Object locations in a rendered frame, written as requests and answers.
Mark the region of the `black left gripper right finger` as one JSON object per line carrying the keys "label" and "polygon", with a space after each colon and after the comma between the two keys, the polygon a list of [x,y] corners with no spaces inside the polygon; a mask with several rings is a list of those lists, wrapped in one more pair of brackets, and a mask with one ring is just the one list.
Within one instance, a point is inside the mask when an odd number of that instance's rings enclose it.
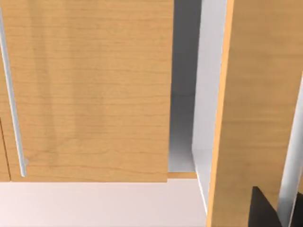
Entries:
{"label": "black left gripper right finger", "polygon": [[303,193],[298,192],[291,200],[288,227],[303,227]]}

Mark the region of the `open wooden door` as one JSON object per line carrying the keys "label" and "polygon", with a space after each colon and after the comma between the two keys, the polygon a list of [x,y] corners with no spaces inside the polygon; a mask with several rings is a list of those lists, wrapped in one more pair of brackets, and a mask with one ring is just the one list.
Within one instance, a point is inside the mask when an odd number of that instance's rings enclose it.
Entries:
{"label": "open wooden door", "polygon": [[303,0],[227,0],[206,227],[277,204],[303,75]]}

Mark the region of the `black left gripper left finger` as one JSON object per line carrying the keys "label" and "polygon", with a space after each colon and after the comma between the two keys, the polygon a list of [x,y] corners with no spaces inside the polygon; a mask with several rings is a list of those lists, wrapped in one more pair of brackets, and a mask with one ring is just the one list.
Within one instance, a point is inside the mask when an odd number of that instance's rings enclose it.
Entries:
{"label": "black left gripper left finger", "polygon": [[257,187],[252,187],[248,227],[282,227],[276,210]]}

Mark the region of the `metal handle of door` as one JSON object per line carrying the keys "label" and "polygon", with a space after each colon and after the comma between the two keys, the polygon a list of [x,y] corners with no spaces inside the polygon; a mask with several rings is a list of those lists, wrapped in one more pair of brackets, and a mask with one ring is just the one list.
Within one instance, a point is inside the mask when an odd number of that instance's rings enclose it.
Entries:
{"label": "metal handle of door", "polygon": [[290,227],[303,171],[303,73],[295,106],[285,165],[278,196],[277,214],[282,227]]}

